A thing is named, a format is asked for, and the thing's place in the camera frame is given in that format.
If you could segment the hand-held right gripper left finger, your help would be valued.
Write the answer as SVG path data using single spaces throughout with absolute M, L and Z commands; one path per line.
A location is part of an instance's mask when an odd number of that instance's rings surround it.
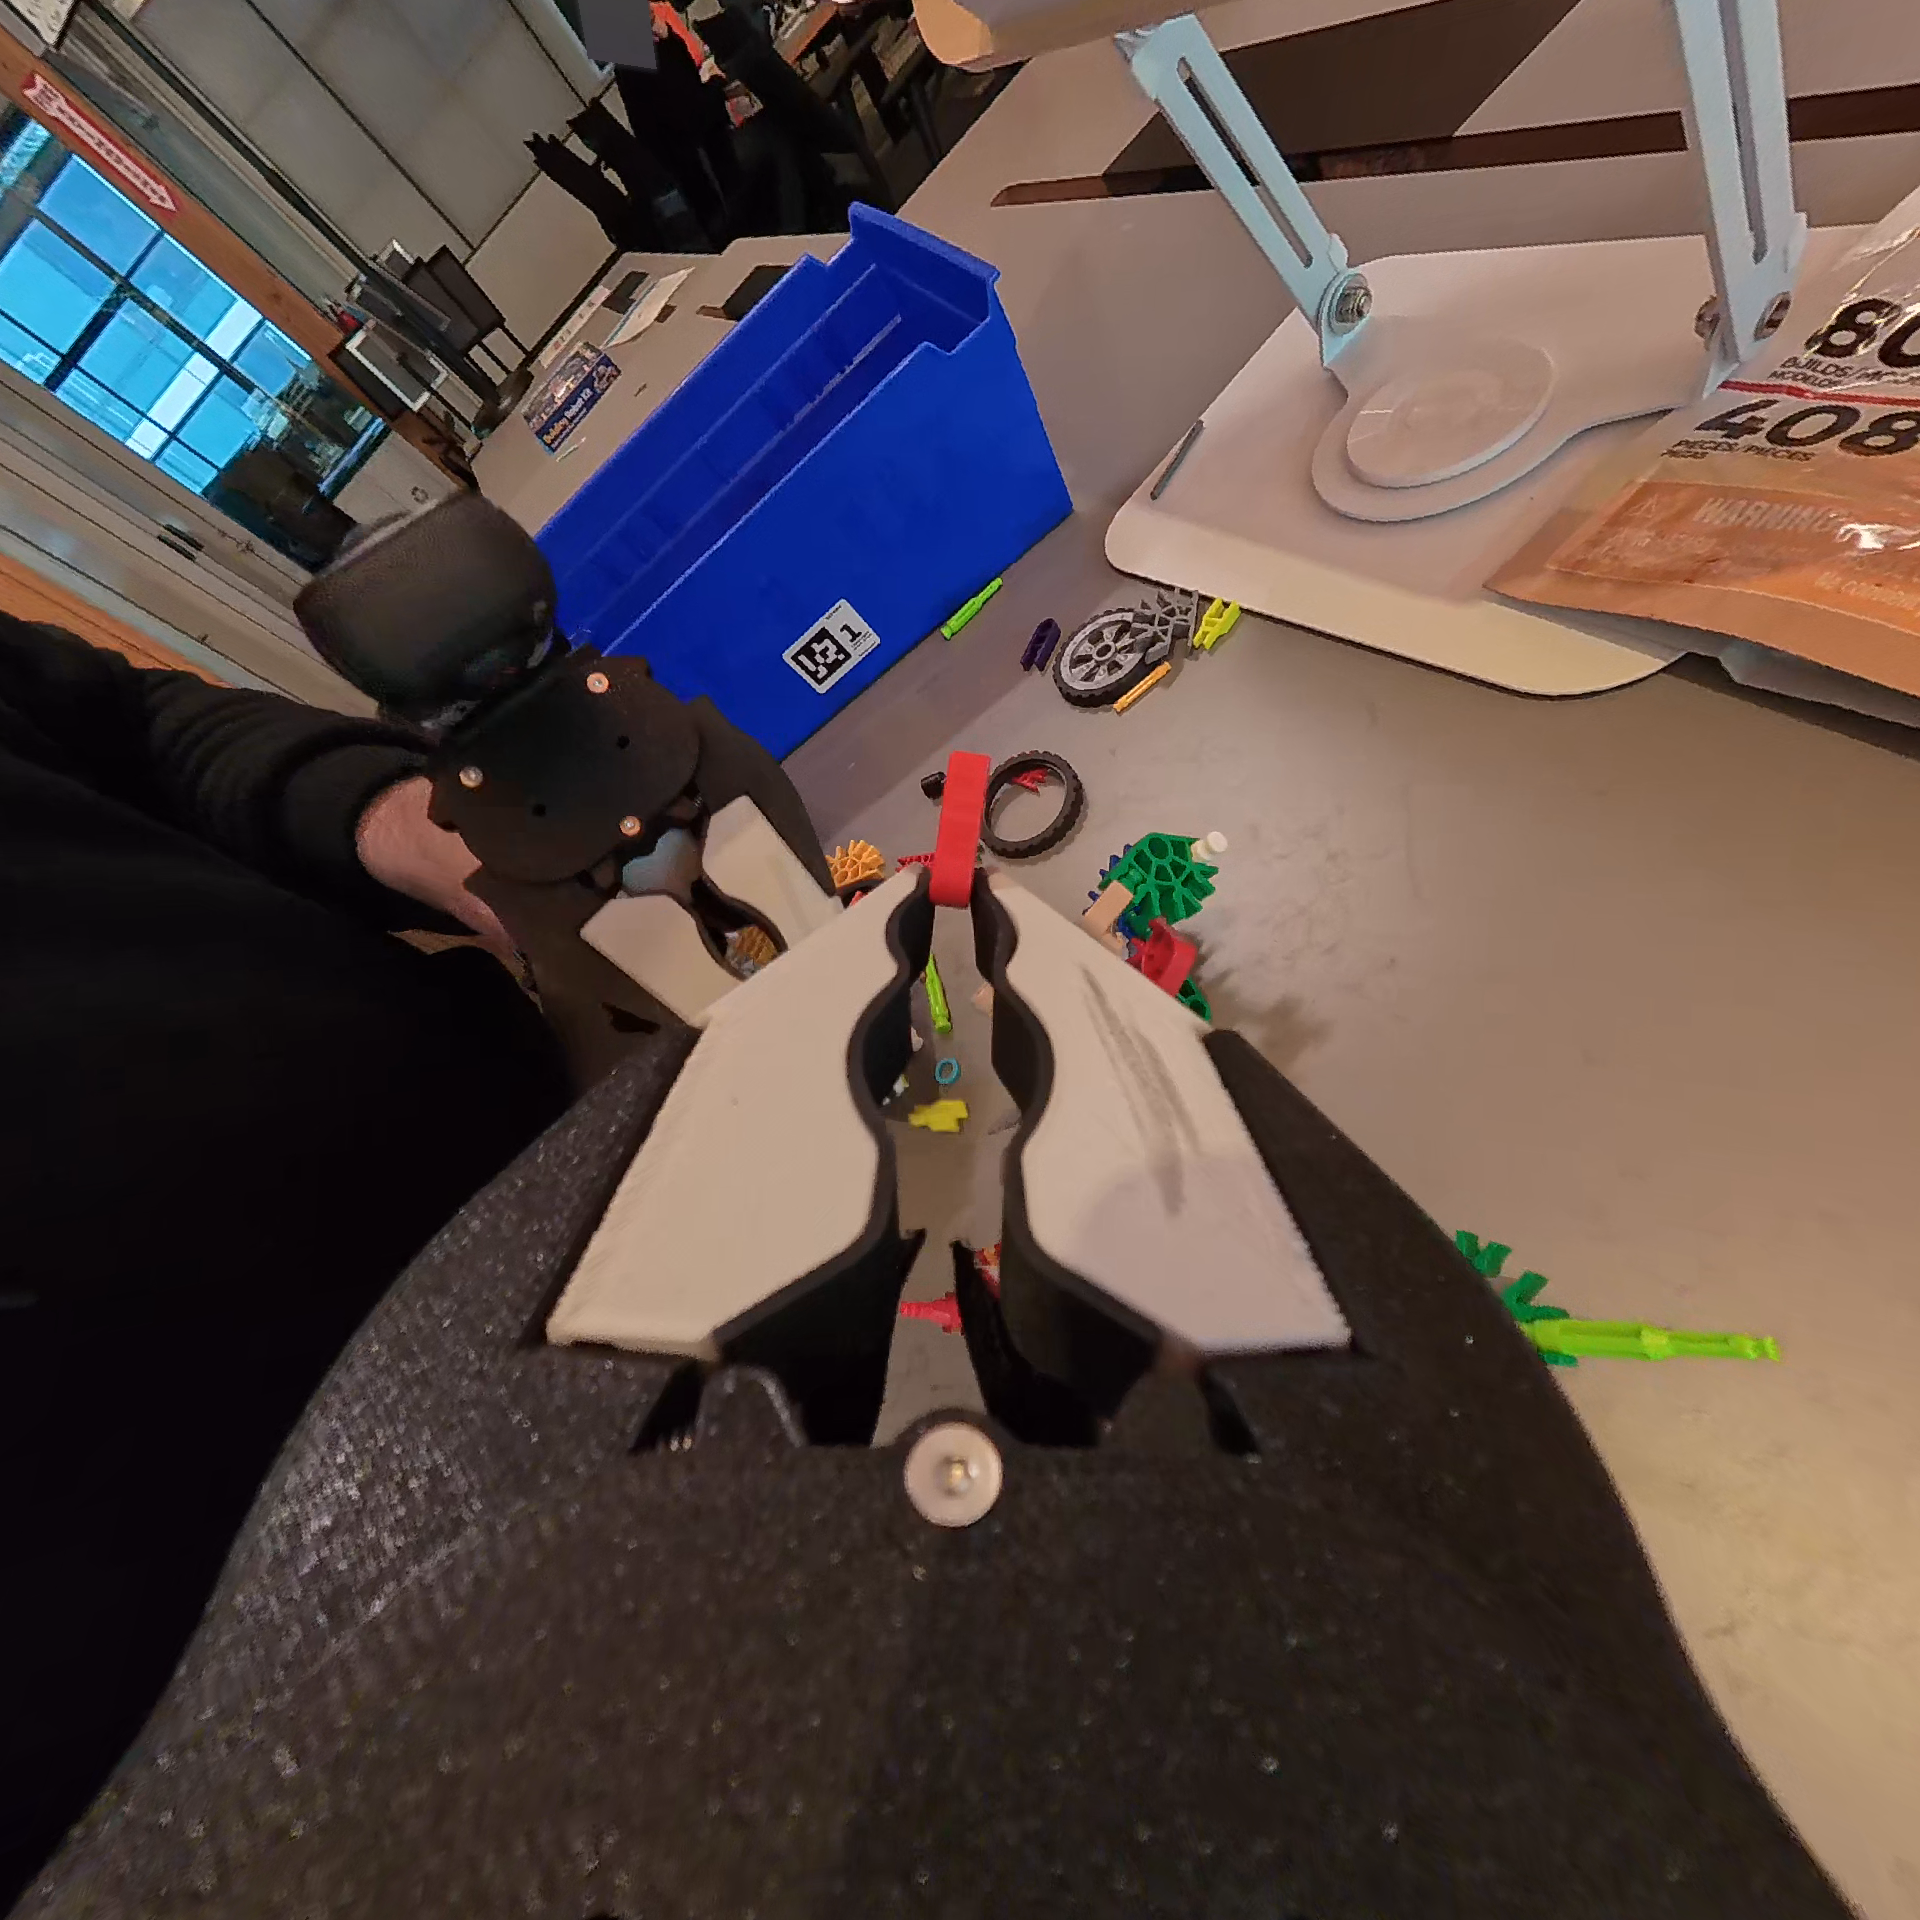
M 929 874 L 901 869 L 716 1006 L 544 1339 L 767 1371 L 805 1438 L 872 1441 L 924 1243 L 882 1101 L 929 946 Z

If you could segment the blue bin with square tag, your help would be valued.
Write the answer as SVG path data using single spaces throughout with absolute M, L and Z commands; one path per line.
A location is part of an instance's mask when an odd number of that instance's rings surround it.
M 783 757 L 1069 516 L 994 269 L 856 206 L 537 543 L 564 638 Z

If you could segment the multicolour construction toy model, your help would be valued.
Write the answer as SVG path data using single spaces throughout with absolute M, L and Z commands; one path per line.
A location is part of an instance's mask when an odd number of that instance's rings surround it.
M 1214 878 L 1231 837 L 1167 835 L 1153 829 L 1111 857 L 1100 874 L 1080 928 L 1125 956 L 1143 985 L 1174 996 L 1199 1023 L 1214 1023 L 1214 1006 L 1197 978 L 1191 918 L 1214 897 Z

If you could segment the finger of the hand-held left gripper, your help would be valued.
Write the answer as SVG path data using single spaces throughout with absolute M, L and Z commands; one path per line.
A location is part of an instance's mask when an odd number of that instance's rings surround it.
M 745 989 L 672 892 L 617 892 L 578 928 L 585 946 L 623 969 L 663 1013 L 704 1028 L 711 1007 Z
M 745 797 L 705 818 L 704 880 L 776 942 L 805 942 L 842 912 L 834 890 L 810 874 Z

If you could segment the large window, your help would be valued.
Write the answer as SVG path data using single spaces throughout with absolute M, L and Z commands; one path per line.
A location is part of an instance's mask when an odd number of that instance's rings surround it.
M 6 367 L 313 566 L 378 411 L 12 103 L 0 184 Z

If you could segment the red wall sign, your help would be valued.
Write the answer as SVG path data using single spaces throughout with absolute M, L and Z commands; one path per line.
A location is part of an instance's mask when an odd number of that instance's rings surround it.
M 75 108 L 50 75 L 31 69 L 12 97 L 21 110 L 31 110 L 45 130 L 55 130 L 75 156 L 102 167 L 120 189 L 130 192 L 147 213 L 174 217 L 179 194 L 174 189 L 143 167 L 130 150 L 120 145 L 84 108 Z

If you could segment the person's left forearm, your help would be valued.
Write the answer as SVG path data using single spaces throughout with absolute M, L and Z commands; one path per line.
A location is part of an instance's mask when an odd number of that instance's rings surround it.
M 446 912 L 373 880 L 364 808 L 427 769 L 419 733 L 269 689 L 139 670 L 61 627 L 0 622 L 6 789 L 64 779 L 191 843 L 393 932 L 457 932 Z

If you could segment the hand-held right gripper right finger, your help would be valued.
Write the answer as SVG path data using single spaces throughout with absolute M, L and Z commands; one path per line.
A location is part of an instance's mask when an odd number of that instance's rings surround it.
M 1100 1426 L 1153 1371 L 1345 1354 L 1350 1321 L 1275 1182 L 1231 1052 L 1009 878 L 975 880 L 993 1068 L 1011 1092 L 1002 1321 Z

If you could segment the person's left hand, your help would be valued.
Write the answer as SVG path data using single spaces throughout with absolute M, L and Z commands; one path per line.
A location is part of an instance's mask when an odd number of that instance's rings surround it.
M 509 963 L 517 946 L 493 906 L 468 890 L 480 860 L 430 818 L 430 779 L 381 789 L 353 829 L 353 853 L 372 880 L 403 897 L 402 932 L 419 946 L 480 946 Z

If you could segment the blue leaflet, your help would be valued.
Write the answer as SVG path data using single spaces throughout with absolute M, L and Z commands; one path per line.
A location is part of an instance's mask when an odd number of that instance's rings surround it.
M 623 367 L 598 343 L 572 343 L 527 391 L 520 418 L 559 457 L 589 411 L 623 382 Z

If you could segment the orange toy set package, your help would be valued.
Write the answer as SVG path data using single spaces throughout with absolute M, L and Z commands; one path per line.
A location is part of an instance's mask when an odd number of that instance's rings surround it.
M 1638 618 L 1754 689 L 1917 727 L 1920 194 L 1751 368 L 1606 460 L 1490 589 Z

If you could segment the white background table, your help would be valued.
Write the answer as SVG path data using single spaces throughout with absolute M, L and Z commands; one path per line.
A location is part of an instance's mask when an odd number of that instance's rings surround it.
M 663 316 L 633 339 L 608 350 L 623 367 L 617 389 L 585 418 L 585 424 L 544 450 L 525 418 L 499 424 L 468 460 L 476 488 L 517 516 L 527 530 L 540 530 L 548 516 L 659 407 L 663 397 L 726 336 L 719 305 L 756 262 L 791 262 L 800 253 L 830 258 L 846 233 L 751 233 L 726 249 L 672 253 L 633 249 L 617 258 L 617 270 L 690 270 Z

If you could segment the grey spoked wheel with tyre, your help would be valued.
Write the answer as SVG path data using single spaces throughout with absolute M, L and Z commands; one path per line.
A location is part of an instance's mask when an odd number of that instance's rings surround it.
M 1148 670 L 1138 658 L 1134 607 L 1092 614 L 1053 657 L 1053 682 L 1069 705 L 1117 705 Z

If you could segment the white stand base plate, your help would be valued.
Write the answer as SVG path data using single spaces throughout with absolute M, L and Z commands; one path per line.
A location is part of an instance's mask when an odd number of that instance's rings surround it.
M 1726 632 L 1530 605 L 1539 562 L 1917 233 L 1917 5 L 917 5 L 931 57 L 1023 65 L 993 175 L 1036 207 L 1041 339 L 1153 430 L 1125 575 L 1531 698 Z

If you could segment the black tyre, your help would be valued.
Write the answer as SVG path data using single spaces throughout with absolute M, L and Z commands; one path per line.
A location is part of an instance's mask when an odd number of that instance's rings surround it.
M 1058 789 L 1058 804 L 1054 804 L 1054 814 L 1053 814 L 1053 821 L 1045 821 L 1041 829 L 1023 835 L 1023 837 L 1009 837 L 1009 835 L 994 826 L 994 804 L 1002 804 L 1002 792 L 1011 789 L 1009 775 L 1011 775 L 1023 761 L 1045 761 L 1045 766 L 1054 769 L 1053 789 Z M 1024 753 L 1002 757 L 1002 761 L 993 766 L 981 843 L 983 843 L 983 853 L 993 853 L 994 860 L 1037 860 L 1037 857 L 1054 853 L 1054 845 L 1071 835 L 1071 826 L 1080 821 L 1080 814 L 1087 814 L 1087 781 L 1080 781 L 1080 775 L 1069 766 L 1069 757 L 1058 757 L 1058 753 L 1053 753 L 1053 747 L 1024 747 Z

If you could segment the black background chairs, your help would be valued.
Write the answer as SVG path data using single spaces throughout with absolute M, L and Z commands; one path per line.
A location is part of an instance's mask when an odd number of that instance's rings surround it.
M 422 407 L 457 382 L 468 401 L 446 407 L 476 432 L 493 432 L 527 397 L 527 343 L 457 249 L 412 253 L 389 242 L 349 285 L 346 350 L 395 397 Z

